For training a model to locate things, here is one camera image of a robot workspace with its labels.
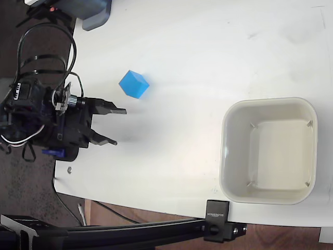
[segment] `white plastic container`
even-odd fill
[[[232,201],[296,204],[316,179],[317,114],[302,98],[241,101],[222,129],[220,185]]]

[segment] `blue component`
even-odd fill
[[[59,150],[46,150],[42,149],[42,153],[45,155],[54,155],[59,158],[64,158],[65,157],[65,150],[64,149],[59,149]]]
[[[119,83],[126,95],[140,98],[149,87],[144,77],[134,71],[129,70]]]

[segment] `black mount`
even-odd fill
[[[38,6],[29,6],[27,11],[28,17],[17,24],[16,28],[22,26],[33,18],[37,20],[47,18],[51,23],[54,24],[58,24],[58,21],[62,21],[63,25],[73,33],[73,29],[71,28],[72,17],[57,8],[52,10],[52,6],[57,2],[59,2],[59,0],[46,0],[44,3],[39,4]]]
[[[205,241],[232,241],[246,234],[247,225],[228,222],[229,202],[207,201],[206,219],[142,223],[120,227],[58,228],[29,216],[1,215],[0,249],[110,250],[153,249],[203,237]]]

